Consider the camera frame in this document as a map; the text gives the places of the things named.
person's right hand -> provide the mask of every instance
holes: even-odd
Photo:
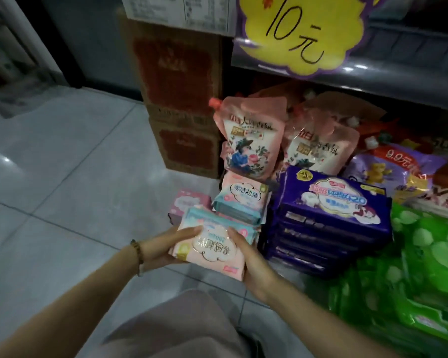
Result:
[[[269,305],[272,294],[278,289],[281,277],[272,269],[254,246],[249,245],[245,237],[234,228],[227,230],[230,238],[244,254],[247,270],[244,274],[244,284],[254,296]]]

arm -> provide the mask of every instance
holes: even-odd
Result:
[[[280,277],[237,231],[228,232],[244,254],[247,288],[279,314],[316,358],[399,357],[318,306]]]
[[[168,254],[175,243],[195,236],[198,228],[171,228],[140,242],[145,270],[178,263]],[[87,341],[126,284],[139,261],[132,246],[116,253],[102,267],[59,297],[0,344],[0,358],[73,358]]]

forearm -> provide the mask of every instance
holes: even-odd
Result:
[[[51,303],[0,345],[0,358],[72,358],[137,272],[128,246]]]
[[[398,355],[324,310],[279,278],[269,306],[287,322],[316,358],[392,358]]]

bracelet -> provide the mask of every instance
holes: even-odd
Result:
[[[139,264],[137,266],[137,276],[142,276],[141,271],[143,270],[144,267],[144,256],[143,256],[143,251],[141,250],[141,246],[136,242],[136,240],[132,240],[131,241],[131,246],[134,247],[136,249],[137,252],[137,258],[139,260]]]

purple border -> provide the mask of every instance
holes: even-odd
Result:
[[[370,14],[371,11],[373,11],[373,9],[380,7],[383,3],[386,2],[386,0],[382,0],[382,1],[380,1],[378,3],[377,6],[373,6],[374,0],[358,0],[358,1],[365,3],[365,7],[364,7],[362,13],[360,14],[360,18],[362,19],[362,21],[364,23],[364,35],[362,36],[362,39],[354,47],[352,47],[352,48],[347,50],[347,52],[345,53],[345,58],[343,59],[343,62],[342,62],[342,64],[340,64],[340,66],[342,66],[343,63],[348,59],[348,57],[349,57],[351,52],[353,52],[354,50],[358,49],[362,44],[364,44],[368,40],[368,38],[369,38],[369,35],[368,35],[368,32],[367,32],[367,30],[368,30],[368,28],[367,28],[367,26],[368,26],[367,25],[367,23],[368,23],[368,15]],[[239,0],[236,0],[236,3],[237,3],[237,32],[236,32],[236,34],[238,35],[238,37],[242,37],[244,39],[248,39],[247,34],[245,33],[245,23],[247,21],[247,16],[245,15],[244,11],[242,11]],[[250,56],[249,54],[247,54],[244,51],[244,49],[242,49],[241,46],[243,45],[243,43],[241,41],[236,41],[234,39],[234,45],[236,47],[234,47],[233,53],[234,52],[235,53],[240,53],[241,55],[244,54],[246,57],[254,60],[258,64],[263,65],[263,66],[265,66],[267,68],[286,71],[287,74],[279,73],[279,75],[284,75],[284,76],[288,75],[291,78],[303,79],[303,80],[311,79],[311,78],[313,78],[313,77],[315,77],[317,75],[320,75],[320,74],[333,74],[340,67],[339,66],[338,68],[335,68],[335,69],[332,69],[332,70],[322,70],[322,69],[319,68],[313,74],[310,74],[310,75],[299,75],[299,74],[296,74],[296,73],[292,72],[289,69],[289,67],[287,67],[287,66],[285,66],[285,67],[276,66],[274,64],[265,63],[265,62],[263,62],[263,61],[261,61],[259,59],[256,59],[256,58]],[[246,45],[246,47],[256,47],[257,48],[258,46]]]

